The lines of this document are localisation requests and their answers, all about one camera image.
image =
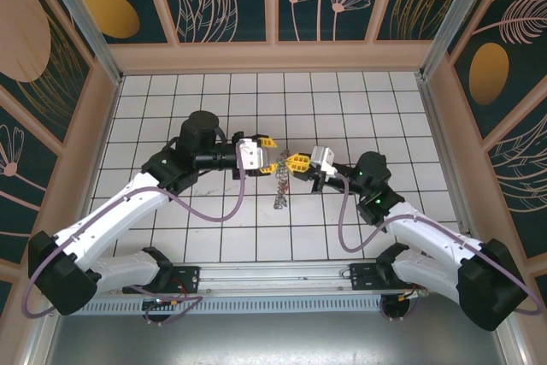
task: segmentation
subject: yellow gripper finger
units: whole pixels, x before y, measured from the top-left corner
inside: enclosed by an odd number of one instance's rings
[[[268,149],[277,147],[277,143],[275,143],[274,139],[271,137],[260,137],[260,145],[261,147],[266,147]]]
[[[297,153],[287,158],[285,160],[285,165],[292,173],[294,173],[295,171],[299,173],[305,173],[310,167],[310,159],[304,154]]]
[[[273,163],[273,164],[270,164],[269,166],[267,167],[263,167],[260,169],[260,172],[262,174],[271,174],[271,173],[274,173],[275,170],[277,170],[277,162]]]

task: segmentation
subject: white grid floor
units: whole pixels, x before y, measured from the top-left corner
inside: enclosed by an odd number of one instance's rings
[[[278,73],[131,76],[124,79],[97,178],[91,209],[114,195],[185,118],[204,109],[218,115],[230,138],[237,131],[276,139],[279,151],[331,147],[335,161],[353,163],[368,150],[387,156],[391,187],[417,209],[457,230],[421,95],[412,73]],[[223,224],[202,221],[170,203],[124,233],[106,255],[153,245],[173,262],[263,262],[376,257],[395,239],[381,233],[364,252],[348,254],[337,239],[342,195],[291,179],[289,207],[274,209],[274,176],[248,178],[239,213]],[[184,197],[209,215],[232,209],[238,181],[203,176]],[[360,221],[355,200],[345,216],[349,245],[373,229]]]

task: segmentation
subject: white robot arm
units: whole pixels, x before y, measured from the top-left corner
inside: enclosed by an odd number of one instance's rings
[[[217,144],[219,136],[223,141]],[[272,173],[275,166],[268,166],[267,147],[273,144],[267,136],[244,138],[242,133],[236,133],[228,144],[216,116],[208,112],[192,114],[183,124],[180,137],[151,157],[142,173],[101,208],[54,237],[44,232],[32,237],[29,276],[38,272],[36,285],[63,315],[82,308],[98,293],[124,286],[148,286],[162,291],[172,279],[173,264],[159,250],[149,247],[132,256],[114,258],[100,255],[148,213],[170,199],[181,203],[176,196],[195,184],[203,170],[231,169],[234,178],[243,177],[240,172],[250,176]],[[387,185],[391,174],[384,156],[365,153],[354,168],[334,163],[334,154],[327,147],[316,146],[308,157],[308,168],[300,168],[293,175],[300,180],[313,180],[312,192],[321,192],[324,185],[329,185],[346,196],[357,195],[360,215],[367,224],[378,226],[393,220],[385,229],[423,251],[402,250],[394,257],[390,270],[399,280],[424,286],[459,303],[472,321],[484,329],[495,329],[526,298],[526,293],[478,261],[461,242],[490,253],[490,257],[520,277],[507,248],[498,242],[492,246],[482,244],[461,234],[455,234],[461,240],[455,241],[424,223],[426,217]],[[401,215],[407,218],[394,218]],[[86,224],[89,226],[81,232]],[[56,249],[64,244],[68,245],[58,252]],[[46,262],[54,252],[58,256]],[[478,308],[470,309],[469,301]]]

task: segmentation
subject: gray floor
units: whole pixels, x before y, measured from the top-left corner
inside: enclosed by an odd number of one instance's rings
[[[379,313],[188,315],[164,328],[137,317],[64,317],[49,365],[494,365],[495,333],[446,298],[403,322]]]

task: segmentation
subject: white tile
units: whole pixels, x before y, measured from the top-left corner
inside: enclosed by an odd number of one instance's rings
[[[256,115],[256,94],[231,95],[230,115]]]
[[[338,91],[338,78],[336,73],[312,73],[311,90]]]
[[[224,172],[213,170],[202,175],[191,187],[193,197],[221,196],[224,192]]]
[[[172,95],[174,94],[176,85],[176,75],[152,76],[148,94],[157,96]]]
[[[370,113],[368,107],[367,93],[342,93],[342,111],[350,113]]]
[[[232,212],[238,201],[237,197],[224,198],[224,212],[227,215]],[[245,197],[238,213],[228,221],[224,221],[223,227],[256,227],[256,197]]]
[[[317,115],[339,115],[342,113],[339,93],[315,93],[314,112]]]
[[[285,90],[282,73],[258,74],[259,93],[282,93]]]
[[[130,170],[101,170],[95,197],[110,198],[121,191],[129,181]]]
[[[324,194],[323,203],[325,204],[325,223],[327,225],[338,224],[340,210],[342,209],[342,200],[344,196],[340,194]],[[358,224],[357,208],[355,196],[349,196],[348,204],[345,208],[344,224]]]
[[[365,241],[376,227],[361,226],[362,240]],[[363,249],[365,258],[376,258],[391,245],[395,244],[395,237],[388,233],[379,232],[373,240]]]
[[[256,179],[256,189],[258,194],[268,194],[269,196],[277,195],[279,180],[275,174],[265,175]]]
[[[365,91],[365,82],[361,72],[338,72],[338,85],[340,91]]]
[[[326,228],[326,240],[328,242],[328,257],[330,260],[363,258],[362,250],[347,252],[342,248],[338,240],[338,227],[330,226]],[[344,242],[350,248],[355,248],[361,243],[359,226],[344,224]]]
[[[457,222],[444,222],[443,226],[449,228],[454,233],[458,233],[458,234],[460,233],[460,227],[458,226]]]
[[[256,134],[256,117],[254,115],[231,115],[226,136],[230,139],[236,132],[243,132],[245,136],[254,136]]]
[[[201,110],[209,111],[214,115],[228,115],[228,95],[203,96]]]
[[[226,185],[224,186],[225,196],[239,195],[239,180],[232,180],[232,172],[226,171]],[[256,194],[256,178],[245,178],[245,196],[254,196]]]
[[[364,72],[367,91],[391,91],[390,75],[387,72]]]
[[[152,246],[175,264],[185,261],[185,244],[186,230],[154,230]]]
[[[171,119],[143,119],[138,141],[166,141],[169,134]]]
[[[201,104],[201,95],[176,96],[174,98],[173,117],[187,117],[194,111],[198,111]]]
[[[289,177],[290,194],[310,194],[313,181],[302,181],[294,176]]]
[[[133,161],[133,168],[140,168],[143,164],[149,161],[155,153],[159,153],[163,146],[165,146],[165,143],[163,142],[138,143],[137,152],[135,153],[135,160]]]
[[[149,96],[146,100],[144,117],[171,117],[173,96]]]
[[[227,94],[230,92],[230,74],[205,74],[203,94]]]
[[[185,262],[219,262],[220,258],[220,228],[188,230]]]
[[[421,213],[424,212],[424,209],[421,206],[421,198],[420,198],[419,192],[417,191],[404,192],[402,196],[404,197],[404,200],[407,203],[410,203],[415,209],[417,209]]]
[[[456,213],[447,191],[422,191],[424,214],[436,221],[455,221]]]
[[[247,262],[255,260],[255,228],[223,228],[222,253],[223,262]]]
[[[368,93],[368,102],[372,113],[396,113],[398,111],[395,95],[389,91]]]
[[[258,96],[258,115],[284,115],[285,95],[283,93],[260,94]]]
[[[124,232],[116,244],[115,256],[130,256],[141,251],[144,247],[150,247],[152,230],[129,230]]]
[[[313,226],[325,224],[325,218],[323,217],[323,200],[321,195],[291,195],[291,224],[293,226]]]
[[[404,134],[407,137],[431,136],[431,129],[429,128],[426,115],[403,114],[401,115],[401,121],[403,122]]]
[[[103,168],[131,168],[135,157],[135,143],[110,143],[106,147]]]
[[[410,162],[409,149],[404,138],[378,138],[379,153],[387,162]]]
[[[410,158],[412,162],[438,162],[437,148],[431,137],[410,137]]]
[[[416,77],[412,72],[390,72],[390,77],[395,91],[418,90]]]
[[[348,145],[345,138],[319,138],[317,140],[317,145],[329,147],[332,151],[334,151],[334,162],[337,162],[338,164],[350,164]]]
[[[323,226],[293,227],[292,253],[295,260],[325,260],[325,228]]]
[[[234,94],[256,93],[256,74],[232,74],[230,92]]]
[[[141,118],[146,97],[120,97],[116,118]]]
[[[317,138],[345,138],[342,115],[317,115],[315,117]]]
[[[290,224],[289,209],[274,209],[275,196],[259,196],[256,199],[257,225],[282,227]]]
[[[370,115],[344,115],[344,123],[348,137],[375,137]]]
[[[286,127],[284,115],[261,115],[258,117],[258,133],[266,134],[271,138],[285,139]]]
[[[378,151],[375,138],[348,138],[350,162],[357,164],[359,157],[368,151]]]
[[[203,74],[182,74],[175,94],[202,94]]]
[[[191,207],[209,217],[222,217],[222,198],[221,197],[192,197],[190,202]],[[190,213],[190,221],[188,227],[220,227],[220,222],[206,221],[197,215]]]
[[[394,191],[416,191],[418,189],[411,164],[388,163],[387,168],[391,171],[389,184]]]
[[[122,96],[146,96],[150,86],[150,76],[126,76]]]
[[[138,140],[141,119],[115,119],[110,132],[110,143],[135,142]]]
[[[419,91],[396,91],[395,97],[400,113],[423,113],[426,111]]]
[[[258,261],[291,260],[291,229],[289,227],[259,227],[256,231]]]
[[[311,115],[314,113],[311,93],[286,94],[285,105],[288,115]]]
[[[400,137],[404,135],[399,115],[373,115],[373,123],[376,137]]]
[[[311,78],[309,73],[285,73],[285,92],[311,92]]]
[[[288,138],[315,138],[315,120],[312,115],[288,115]]]
[[[413,164],[420,191],[446,190],[443,169],[439,163]]]

